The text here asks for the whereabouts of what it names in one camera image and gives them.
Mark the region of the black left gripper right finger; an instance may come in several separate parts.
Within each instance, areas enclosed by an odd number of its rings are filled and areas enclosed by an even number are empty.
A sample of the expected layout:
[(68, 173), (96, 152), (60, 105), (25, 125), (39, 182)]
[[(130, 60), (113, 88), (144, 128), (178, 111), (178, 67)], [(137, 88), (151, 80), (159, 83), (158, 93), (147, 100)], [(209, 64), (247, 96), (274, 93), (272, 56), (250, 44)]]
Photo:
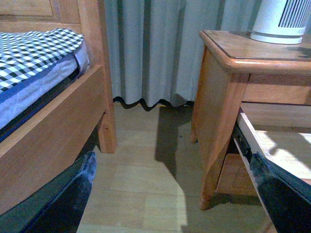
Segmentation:
[(277, 232), (309, 233), (311, 186), (260, 153), (252, 155), (250, 169)]

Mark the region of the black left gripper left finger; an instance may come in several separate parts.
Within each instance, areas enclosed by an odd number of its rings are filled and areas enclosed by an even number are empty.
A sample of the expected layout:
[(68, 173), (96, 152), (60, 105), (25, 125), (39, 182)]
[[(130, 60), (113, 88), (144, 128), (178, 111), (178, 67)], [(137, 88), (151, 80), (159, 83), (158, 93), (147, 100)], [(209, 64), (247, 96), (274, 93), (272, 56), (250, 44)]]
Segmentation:
[(90, 151), (28, 198), (0, 216), (2, 233), (75, 233), (97, 168)]

